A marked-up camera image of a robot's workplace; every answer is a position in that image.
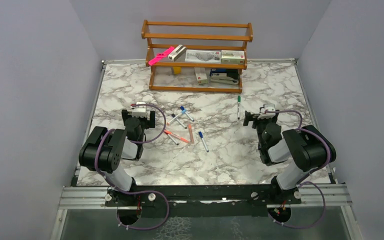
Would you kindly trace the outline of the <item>peach orange highlighter pen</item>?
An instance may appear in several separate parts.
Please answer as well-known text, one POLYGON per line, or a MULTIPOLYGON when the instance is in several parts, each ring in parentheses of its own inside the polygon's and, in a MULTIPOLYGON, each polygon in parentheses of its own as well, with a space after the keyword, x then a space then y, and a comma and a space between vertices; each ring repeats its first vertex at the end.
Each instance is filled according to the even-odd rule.
POLYGON ((193 134, 192 125, 190 123, 187 125, 187 129, 188 129, 188 132, 189 132, 190 143, 194 144, 195 143, 195 141, 194 141, 194 134, 193 134))

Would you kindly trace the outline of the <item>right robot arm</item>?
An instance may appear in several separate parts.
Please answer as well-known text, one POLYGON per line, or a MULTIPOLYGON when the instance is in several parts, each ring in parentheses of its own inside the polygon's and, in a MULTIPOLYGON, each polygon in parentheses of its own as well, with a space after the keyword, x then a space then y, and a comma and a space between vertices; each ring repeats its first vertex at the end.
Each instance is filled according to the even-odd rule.
POLYGON ((277 120, 280 112, 261 108, 260 113, 245 111, 243 125, 252 124, 257 132, 260 159, 266 166, 291 163, 270 182, 269 199, 280 204, 309 175, 334 162, 335 147, 313 125, 298 125, 282 131, 277 120))

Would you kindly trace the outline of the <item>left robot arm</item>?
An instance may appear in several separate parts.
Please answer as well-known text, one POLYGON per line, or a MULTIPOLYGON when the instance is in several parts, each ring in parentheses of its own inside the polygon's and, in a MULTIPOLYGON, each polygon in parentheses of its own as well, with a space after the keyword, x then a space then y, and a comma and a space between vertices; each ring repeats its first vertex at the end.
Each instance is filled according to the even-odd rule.
POLYGON ((119 189, 118 199, 124 205, 137 200, 137 191, 131 188, 134 178, 120 166, 121 160, 137 161, 141 158, 147 140, 145 130, 155 127, 156 112, 138 107, 121 111, 124 129, 108 129, 96 126, 79 151, 78 161, 82 167, 99 173, 119 189))

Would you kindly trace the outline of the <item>blue cap marker pen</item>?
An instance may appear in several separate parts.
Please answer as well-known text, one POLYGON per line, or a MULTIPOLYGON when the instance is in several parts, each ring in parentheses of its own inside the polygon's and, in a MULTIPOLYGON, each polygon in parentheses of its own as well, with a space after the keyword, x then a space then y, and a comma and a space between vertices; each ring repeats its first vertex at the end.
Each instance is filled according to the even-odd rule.
POLYGON ((202 133, 201 131, 199 131, 199 132, 198 132, 198 135, 199 135, 199 137, 200 137, 200 139, 201 139, 201 142, 202 142, 202 144, 203 144, 203 146, 204 146, 205 151, 208 153, 208 152, 209 152, 209 148, 208 148, 208 145, 207 145, 207 143, 206 143, 206 141, 205 141, 205 139, 204 139, 204 135, 203 135, 203 133, 202 133))

